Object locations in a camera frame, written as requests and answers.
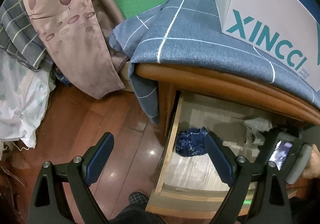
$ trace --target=phone screen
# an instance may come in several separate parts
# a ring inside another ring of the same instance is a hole
[[[282,167],[282,164],[284,163],[285,159],[289,154],[291,147],[292,147],[292,143],[290,142],[284,142],[284,141],[278,142],[269,161],[274,161],[278,169],[280,170]]]

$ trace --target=plaid blanket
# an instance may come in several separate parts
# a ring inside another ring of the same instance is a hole
[[[129,77],[142,109],[154,123],[159,122],[157,82],[136,75],[137,63],[215,69],[271,84],[320,108],[320,91],[267,53],[221,33],[215,0],[168,0],[161,8],[124,21],[113,34],[115,49],[132,56]]]
[[[4,0],[0,7],[0,49],[27,68],[38,71],[41,61],[52,59],[30,23],[22,0]]]

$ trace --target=blue rubber pad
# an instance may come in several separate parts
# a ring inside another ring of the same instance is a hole
[[[205,149],[207,150],[221,181],[231,187],[234,182],[232,167],[223,152],[220,150],[219,145],[214,141],[210,134],[206,135],[204,139]]]
[[[108,134],[92,160],[89,162],[87,166],[87,175],[84,180],[88,186],[98,181],[99,176],[113,150],[114,143],[113,135]]]

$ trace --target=human hand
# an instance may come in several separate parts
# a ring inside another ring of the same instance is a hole
[[[312,145],[312,152],[302,177],[305,179],[320,178],[320,152],[315,144]]]

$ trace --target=foot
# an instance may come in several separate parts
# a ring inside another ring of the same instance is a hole
[[[149,198],[147,195],[143,194],[142,192],[132,192],[129,195],[129,204],[139,203],[139,204],[147,204]]]

